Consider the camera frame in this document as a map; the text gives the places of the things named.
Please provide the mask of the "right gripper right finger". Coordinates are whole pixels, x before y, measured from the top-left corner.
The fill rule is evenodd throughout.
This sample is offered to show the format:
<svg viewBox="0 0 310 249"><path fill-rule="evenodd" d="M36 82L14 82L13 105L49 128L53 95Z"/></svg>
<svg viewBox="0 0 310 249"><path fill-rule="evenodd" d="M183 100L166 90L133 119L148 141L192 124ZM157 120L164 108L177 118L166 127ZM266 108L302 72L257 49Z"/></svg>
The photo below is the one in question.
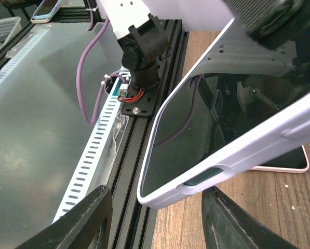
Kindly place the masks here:
<svg viewBox="0 0 310 249"><path fill-rule="evenodd" d="M206 248L296 248L217 187L202 192L201 213Z"/></svg>

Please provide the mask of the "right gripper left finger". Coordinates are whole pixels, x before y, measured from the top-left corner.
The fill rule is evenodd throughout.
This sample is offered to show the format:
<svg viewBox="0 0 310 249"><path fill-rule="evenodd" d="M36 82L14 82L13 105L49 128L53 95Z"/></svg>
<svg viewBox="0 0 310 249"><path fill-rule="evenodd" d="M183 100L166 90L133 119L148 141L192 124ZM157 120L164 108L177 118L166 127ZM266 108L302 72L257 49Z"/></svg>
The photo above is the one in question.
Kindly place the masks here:
<svg viewBox="0 0 310 249"><path fill-rule="evenodd" d="M17 248L108 248L112 194L100 185L52 225Z"/></svg>

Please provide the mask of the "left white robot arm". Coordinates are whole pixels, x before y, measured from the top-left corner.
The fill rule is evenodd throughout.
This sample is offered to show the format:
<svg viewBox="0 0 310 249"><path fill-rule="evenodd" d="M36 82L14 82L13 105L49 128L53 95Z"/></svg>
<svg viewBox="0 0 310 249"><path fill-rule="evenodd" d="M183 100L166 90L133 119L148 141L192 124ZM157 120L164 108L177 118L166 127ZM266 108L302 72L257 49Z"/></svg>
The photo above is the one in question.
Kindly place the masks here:
<svg viewBox="0 0 310 249"><path fill-rule="evenodd" d="M310 24L310 1L98 1L123 50L122 64L138 85L150 76L169 41L160 20L212 30L232 16L244 33L274 50Z"/></svg>

